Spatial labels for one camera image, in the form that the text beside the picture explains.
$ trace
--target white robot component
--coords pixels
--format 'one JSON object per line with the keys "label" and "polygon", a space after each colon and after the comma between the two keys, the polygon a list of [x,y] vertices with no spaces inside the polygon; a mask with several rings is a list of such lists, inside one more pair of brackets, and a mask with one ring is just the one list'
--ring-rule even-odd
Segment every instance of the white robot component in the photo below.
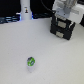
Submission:
{"label": "white robot component", "polygon": [[68,14],[68,17],[66,16],[65,18],[77,24],[81,22],[84,14],[84,6],[77,4],[77,0],[55,0],[53,10],[59,10],[60,12],[60,9],[64,10],[65,16]]}
{"label": "white robot component", "polygon": [[30,10],[30,0],[20,0],[21,3],[21,20],[31,20],[32,12]]}

